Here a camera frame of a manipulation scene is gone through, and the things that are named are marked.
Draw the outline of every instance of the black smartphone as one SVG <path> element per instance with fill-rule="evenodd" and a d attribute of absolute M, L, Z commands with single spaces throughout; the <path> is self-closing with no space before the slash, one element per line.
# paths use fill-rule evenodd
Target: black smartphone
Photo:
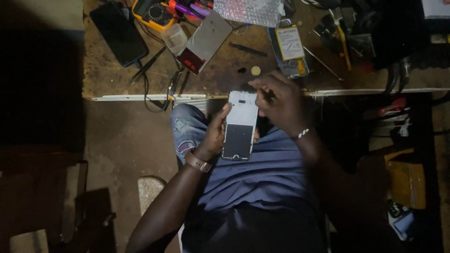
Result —
<path fill-rule="evenodd" d="M 149 53 L 143 38 L 118 3 L 110 1 L 101 5 L 89 16 L 120 65 L 128 67 Z"/>

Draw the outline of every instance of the multimeter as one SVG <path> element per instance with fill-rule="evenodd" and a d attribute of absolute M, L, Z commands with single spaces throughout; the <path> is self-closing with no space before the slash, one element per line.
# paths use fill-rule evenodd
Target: multimeter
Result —
<path fill-rule="evenodd" d="M 158 32 L 175 24 L 176 19 L 161 0 L 137 0 L 131 9 L 133 15 L 145 25 Z"/>

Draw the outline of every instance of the brown leather watch strap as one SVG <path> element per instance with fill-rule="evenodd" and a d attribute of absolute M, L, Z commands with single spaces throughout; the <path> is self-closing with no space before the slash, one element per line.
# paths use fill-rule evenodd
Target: brown leather watch strap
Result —
<path fill-rule="evenodd" d="M 191 149 L 186 153 L 186 155 L 184 156 L 184 161 L 190 164 L 192 167 L 199 169 L 204 173 L 207 173 L 211 168 L 211 164 L 195 157 L 192 151 L 194 151 L 194 149 Z"/>

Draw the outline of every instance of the man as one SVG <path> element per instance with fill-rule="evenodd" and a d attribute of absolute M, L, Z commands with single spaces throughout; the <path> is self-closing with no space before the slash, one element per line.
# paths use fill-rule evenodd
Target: man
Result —
<path fill-rule="evenodd" d="M 142 216 L 126 252 L 163 252 L 183 223 L 184 252 L 327 252 L 318 203 L 352 250 L 402 252 L 387 221 L 305 119 L 300 87 L 279 72 L 249 84 L 257 89 L 259 115 L 275 127 L 246 162 L 218 157 L 230 103 L 208 126 L 195 107 L 174 107 L 176 152 L 188 163 Z M 202 172 L 203 161 L 215 166 Z"/>

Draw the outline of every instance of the man's arm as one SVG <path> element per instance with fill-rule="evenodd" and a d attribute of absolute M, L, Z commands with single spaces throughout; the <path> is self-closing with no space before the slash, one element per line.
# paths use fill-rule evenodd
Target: man's arm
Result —
<path fill-rule="evenodd" d="M 224 138 L 221 125 L 230 110 L 231 105 L 226 104 L 211 121 L 205 139 L 194 151 L 197 158 L 210 161 L 221 151 Z M 164 252 L 183 224 L 203 175 L 187 163 L 175 174 L 139 220 L 128 241 L 126 253 Z"/>
<path fill-rule="evenodd" d="M 291 137 L 308 132 L 295 143 L 321 206 L 339 234 L 349 238 L 360 252 L 402 252 L 395 232 L 374 203 L 364 196 L 358 181 L 332 158 L 312 125 L 304 117 L 303 94 L 298 85 L 279 72 L 249 82 L 257 88 L 256 105 L 261 116 Z"/>

